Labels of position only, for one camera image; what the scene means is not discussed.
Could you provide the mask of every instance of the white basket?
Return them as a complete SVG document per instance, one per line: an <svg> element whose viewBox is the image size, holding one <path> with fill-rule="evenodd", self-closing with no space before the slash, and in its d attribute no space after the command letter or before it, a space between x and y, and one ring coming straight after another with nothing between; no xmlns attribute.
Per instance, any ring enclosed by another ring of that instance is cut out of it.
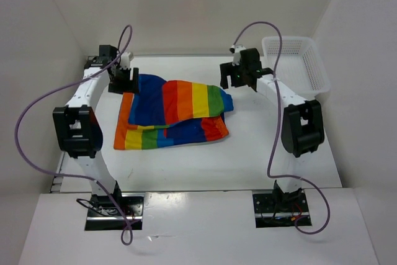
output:
<svg viewBox="0 0 397 265"><path fill-rule="evenodd" d="M262 39L264 67L273 69L279 46L279 37ZM308 37L283 37L277 77L303 97L314 97L331 88L314 40Z"/></svg>

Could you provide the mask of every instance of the white plastic bin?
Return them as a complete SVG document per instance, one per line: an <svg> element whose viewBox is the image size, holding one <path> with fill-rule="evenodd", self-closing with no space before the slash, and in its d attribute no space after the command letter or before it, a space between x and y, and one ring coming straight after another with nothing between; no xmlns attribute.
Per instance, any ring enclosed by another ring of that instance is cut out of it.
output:
<svg viewBox="0 0 397 265"><path fill-rule="evenodd" d="M262 39L264 67L273 69L279 46L279 37ZM314 40L308 37L283 37L277 77L297 94L307 98L331 88Z"/></svg>

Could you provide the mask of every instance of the colorful fabric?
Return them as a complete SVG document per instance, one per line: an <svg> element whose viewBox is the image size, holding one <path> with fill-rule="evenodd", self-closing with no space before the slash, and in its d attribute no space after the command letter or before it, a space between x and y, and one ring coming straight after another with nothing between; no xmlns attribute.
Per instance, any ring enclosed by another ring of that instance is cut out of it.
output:
<svg viewBox="0 0 397 265"><path fill-rule="evenodd" d="M153 149L224 138L230 95L216 86L141 74L140 94L123 95L114 148Z"/></svg>

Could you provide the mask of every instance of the wall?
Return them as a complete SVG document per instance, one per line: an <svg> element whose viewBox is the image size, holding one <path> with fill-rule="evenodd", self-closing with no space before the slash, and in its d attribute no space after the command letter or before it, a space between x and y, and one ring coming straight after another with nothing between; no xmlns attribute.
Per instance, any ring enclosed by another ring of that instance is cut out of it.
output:
<svg viewBox="0 0 397 265"><path fill-rule="evenodd" d="M332 0L314 35L332 86L329 142L380 264L397 257L396 16L397 0Z"/></svg>
<svg viewBox="0 0 397 265"><path fill-rule="evenodd" d="M79 76L83 54L53 0L0 0L0 8L0 264L13 265L51 180L19 157L14 125L30 101ZM22 124L22 146L44 168L56 169L60 156L52 109L71 92L43 101Z"/></svg>
<svg viewBox="0 0 397 265"><path fill-rule="evenodd" d="M311 36L329 0L55 0L86 54L118 40L131 23L136 54L228 53L238 32L255 20L275 22L285 35ZM275 35L252 29L246 45Z"/></svg>

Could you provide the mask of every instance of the purple cable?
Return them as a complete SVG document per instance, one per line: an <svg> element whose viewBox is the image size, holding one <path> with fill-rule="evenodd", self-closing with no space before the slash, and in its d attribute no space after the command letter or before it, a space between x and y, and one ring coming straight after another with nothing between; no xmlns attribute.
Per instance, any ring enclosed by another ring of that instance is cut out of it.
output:
<svg viewBox="0 0 397 265"><path fill-rule="evenodd" d="M276 78L276 75L275 75L275 72L276 72L276 69L277 69L277 65L278 65L278 63L279 63L279 59L280 59L280 56L281 56L281 50L282 50L282 47L283 47L283 46L282 46L282 45L283 45L283 40L282 40L281 32L280 32L280 30L279 30L274 24L272 24L272 23L270 23L270 22L266 22L266 21L256 21L256 22L250 23L250 24L248 24L247 26L244 27L244 29L243 29L243 30L239 33L239 35L237 36L237 38L236 38L236 40L234 41L233 45L236 45L236 43L238 42L238 40L240 39L240 37L242 36L242 34L243 34L248 28L250 28L251 26L256 25L256 24L266 24L266 25L269 25L269 26L273 27L273 28L275 29L275 31L277 31L277 34L279 35L279 39L280 39L279 52L278 52L278 54L277 54L277 58L276 58L276 60L275 60L274 69L273 69L274 84L275 84L275 89L276 89L276 92L277 92L277 129L276 129L276 132L275 132L275 138L274 138L274 142L273 142L272 152L270 153L269 163L267 164L267 172L266 172L266 174L267 174L267 177L272 178L272 179L278 179L278 178L294 178L294 179L298 179L298 180L305 181L305 182L307 182L308 184L310 184L311 186L313 186L313 187L319 192L319 194L323 197L324 203L325 203L325 205L326 205L326 207L327 207L327 219L326 219L324 225L323 225L320 229L318 229L318 230L316 230L316 231L303 231L301 228L298 227L298 222L299 222L301 219L303 219L303 218L305 218L305 217L308 217L308 215L299 217L298 219L296 219L296 220L294 221L295 228L296 228L299 232L301 232L301 233L303 233L303 234L307 234L307 235L314 235L314 234L317 234L317 233L320 233L321 231L323 231L323 230L328 226L329 219L331 218L331 209L329 208L328 200L327 200L327 198L325 197L325 195L323 194L323 192L321 191L321 189L320 189L316 184L312 183L311 181L307 180L306 178L303 178L303 177L300 177L300 176L297 176L297 175L290 175L290 174L285 174L285 175L271 175L271 173L270 173L270 169L271 169L271 167L272 167L272 163L273 163L273 159L274 159L274 155L275 155L275 150L276 150L276 148L277 148L277 143L278 143L278 141L279 141L279 138L280 138L280 131L281 131L281 95L280 95L279 84L278 84L278 82L277 82L277 78Z"/></svg>
<svg viewBox="0 0 397 265"><path fill-rule="evenodd" d="M118 203L117 203L117 202L115 201L115 199L112 197L112 195L110 194L110 192L105 188L105 186L104 186L102 183L100 183L98 180L96 180L95 178L90 177L90 176L56 173L56 172L53 172L53 171L49 171L49 170L40 168L39 166L37 166L36 164L34 164L34 163L26 156L26 154L25 154L24 151L22 150L22 148L21 148L21 146L20 146L20 143L19 143L18 132L19 132L20 123L21 123L22 119L25 117L25 114L26 114L26 113L29 111L29 109L30 109L31 107L33 107L36 103L38 103L38 102L41 101L42 99L44 99L44 98L46 98L46 97L48 97L48 96L50 96L50 95L52 95L52 94L54 94L54 93L56 93L56 92L58 92L58 91L61 91L61 90L64 90L64 89L66 89L66 88L69 88L69 87L72 87L72 86L75 86L75 85L80 85L81 83L87 82L88 80L91 80L92 78L95 78L96 76L98 76L98 75L102 74L103 72L107 71L107 69L111 68L111 67L115 64L115 62L116 62L119 58L121 58L121 56L123 55L123 53L125 52L125 50L127 49L128 45L129 45L130 42L131 42L131 38L132 38L132 26L131 26L131 25L127 25L127 26L124 28L124 30L123 30L123 32L122 32L122 34L121 34L121 36L120 36L119 45L120 45L120 42L121 42L121 40L122 40L122 38L123 38L123 36L124 36L124 33L125 33L125 31L126 31L127 29L130 29L130 35L128 36L128 40L127 40L127 42L126 42L124 48L118 53L118 55L116 56L115 59L113 59L107 66L105 66L105 67L104 67L103 69L101 69L100 71L98 71L98 72L92 74L90 77L87 77L87 78L85 78L85 79L83 79L83 80L80 80L80 81L78 81L78 82L70 83L70 84L67 84L67 85L65 85L65 86L56 88L56 89L54 89L54 90L52 90L52 91L47 92L46 94L43 94L42 96L38 97L38 98L35 99L34 101L32 101L32 102L24 109L24 111L21 113L21 115L19 116L18 121L17 121L17 123L16 123L16 125L15 125L15 130L14 130L14 140L15 140L15 144L16 144L16 146L17 146L18 152L19 152L19 154L21 155L21 157L25 160L25 162L28 163L32 168L34 168L35 170L37 170L37 171L39 171L39 172L41 172L41 173L44 173L44 174L47 174L47 175L51 175L51 176L83 178L83 179L87 179L87 180L90 180L90 181L94 181L98 186L100 186L101 189L104 190L104 192L107 194L107 196L109 197L110 201L114 204L114 206L116 207L116 209L118 210L118 212L120 212L121 216L123 217L123 219L124 219L124 221L125 221L125 223L126 223L126 227L123 229L123 232L122 232L122 234L121 234L121 241L122 241L122 243L123 243L124 245L130 245L130 244L132 243L132 240L133 240L132 226L131 226L131 223L130 223L130 221L128 220L127 216L125 215L125 213L124 213L123 210L121 209L121 207L118 205ZM129 239L128 242L124 241L124 232L125 232L127 229L128 229L128 231L130 232L130 239Z"/></svg>

